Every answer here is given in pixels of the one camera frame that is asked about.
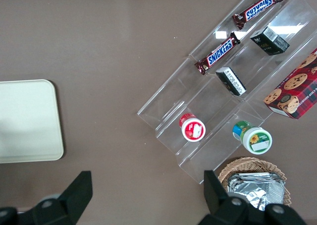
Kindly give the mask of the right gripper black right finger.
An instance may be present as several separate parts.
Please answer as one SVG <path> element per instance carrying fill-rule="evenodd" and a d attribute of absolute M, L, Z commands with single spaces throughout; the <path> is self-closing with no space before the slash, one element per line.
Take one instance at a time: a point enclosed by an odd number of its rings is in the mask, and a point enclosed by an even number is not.
<path fill-rule="evenodd" d="M 305 225 L 292 208 L 269 204 L 264 211 L 244 199 L 229 196 L 212 170 L 204 171 L 204 197 L 210 211 L 200 225 Z"/>

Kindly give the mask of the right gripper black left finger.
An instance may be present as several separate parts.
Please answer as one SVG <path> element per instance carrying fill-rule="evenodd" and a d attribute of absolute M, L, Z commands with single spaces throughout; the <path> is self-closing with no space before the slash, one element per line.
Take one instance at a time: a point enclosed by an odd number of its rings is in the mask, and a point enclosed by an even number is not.
<path fill-rule="evenodd" d="M 82 171 L 57 197 L 18 213 L 15 207 L 0 209 L 2 225 L 75 225 L 93 196 L 92 175 Z"/>

